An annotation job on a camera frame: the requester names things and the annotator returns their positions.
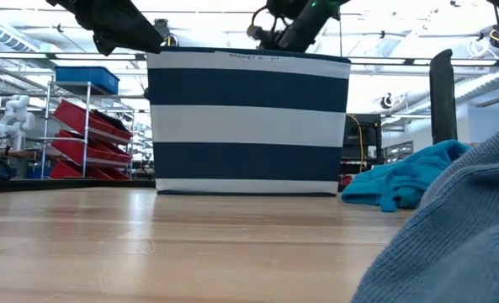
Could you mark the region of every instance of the white robot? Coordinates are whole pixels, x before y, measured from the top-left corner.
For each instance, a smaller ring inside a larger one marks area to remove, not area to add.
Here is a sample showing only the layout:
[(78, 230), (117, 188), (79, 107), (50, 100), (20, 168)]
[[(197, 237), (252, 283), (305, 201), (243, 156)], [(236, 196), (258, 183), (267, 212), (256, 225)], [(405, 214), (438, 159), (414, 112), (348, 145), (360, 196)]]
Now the white robot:
[(6, 111), (0, 119), (0, 150), (23, 150), (25, 131), (35, 127), (34, 115), (27, 112), (29, 101), (29, 96), (14, 95), (6, 102)]

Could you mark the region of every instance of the ceiling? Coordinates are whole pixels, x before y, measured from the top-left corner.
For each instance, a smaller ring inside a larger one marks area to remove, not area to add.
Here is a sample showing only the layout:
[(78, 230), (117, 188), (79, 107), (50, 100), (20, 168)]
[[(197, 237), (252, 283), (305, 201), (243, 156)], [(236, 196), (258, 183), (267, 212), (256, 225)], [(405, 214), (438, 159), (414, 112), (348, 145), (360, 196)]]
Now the ceiling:
[[(171, 31), (182, 46), (254, 48), (256, 42), (245, 32), (252, 12), (265, 0), (133, 0), (143, 14), (154, 19), (167, 19)], [(352, 0), (341, 7), (342, 22), (330, 20), (308, 52), (331, 56), (417, 57), (431, 58), (445, 49), (452, 49), (455, 58), (482, 58), (492, 55), (480, 51), (484, 40), (474, 42), (480, 31), (496, 22), (492, 6), (484, 0), (412, 1)], [(256, 23), (269, 28), (273, 20), (262, 13)], [(43, 51), (97, 52), (92, 33), (80, 28), (73, 15), (61, 7), (52, 7), (45, 0), (0, 0), (0, 25), (15, 30)], [(468, 51), (473, 44), (477, 52)], [(0, 51), (10, 51), (0, 43)], [(58, 64), (97, 65), (94, 61), (58, 61)], [(145, 62), (104, 61), (112, 71), (146, 69)], [(0, 61), (1, 66), (15, 71), (44, 71), (15, 61)], [(391, 76), (393, 68), (367, 66), (372, 75), (351, 76), (348, 111), (381, 110), (379, 100), (386, 93), (394, 95), (422, 92), (428, 88), (428, 77), (422, 70), (417, 76)], [(48, 76), (35, 76), (46, 84)], [(146, 77), (122, 77), (120, 90), (141, 94), (147, 86)], [(136, 109), (148, 108), (145, 100), (124, 100)]]

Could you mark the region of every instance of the gray knit fabric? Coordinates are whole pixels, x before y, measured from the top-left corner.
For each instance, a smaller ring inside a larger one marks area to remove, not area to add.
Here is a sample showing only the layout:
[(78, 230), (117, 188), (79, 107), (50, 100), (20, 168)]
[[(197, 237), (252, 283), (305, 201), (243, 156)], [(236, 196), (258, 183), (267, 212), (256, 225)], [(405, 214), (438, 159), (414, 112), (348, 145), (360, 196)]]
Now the gray knit fabric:
[(499, 133), (429, 187), (353, 302), (499, 302)]

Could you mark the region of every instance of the wooden table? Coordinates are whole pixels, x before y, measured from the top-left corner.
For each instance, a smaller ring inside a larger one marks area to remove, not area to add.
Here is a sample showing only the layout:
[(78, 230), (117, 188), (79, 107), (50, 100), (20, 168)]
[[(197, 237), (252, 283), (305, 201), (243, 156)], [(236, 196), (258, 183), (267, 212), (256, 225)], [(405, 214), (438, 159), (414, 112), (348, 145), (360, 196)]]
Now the wooden table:
[(335, 198), (0, 194), (0, 302), (348, 302), (410, 214)]

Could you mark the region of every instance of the blue towel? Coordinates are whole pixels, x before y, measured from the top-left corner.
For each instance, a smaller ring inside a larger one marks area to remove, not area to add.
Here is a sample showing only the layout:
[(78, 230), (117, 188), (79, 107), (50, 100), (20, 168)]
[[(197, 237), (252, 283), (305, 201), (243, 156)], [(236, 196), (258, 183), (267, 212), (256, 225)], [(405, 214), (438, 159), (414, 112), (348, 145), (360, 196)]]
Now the blue towel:
[(499, 133), (427, 189), (353, 303), (499, 303)]
[(343, 190), (342, 201), (379, 205), (384, 212), (416, 208), (428, 186), (469, 148), (458, 141), (444, 141), (404, 161), (360, 173)]

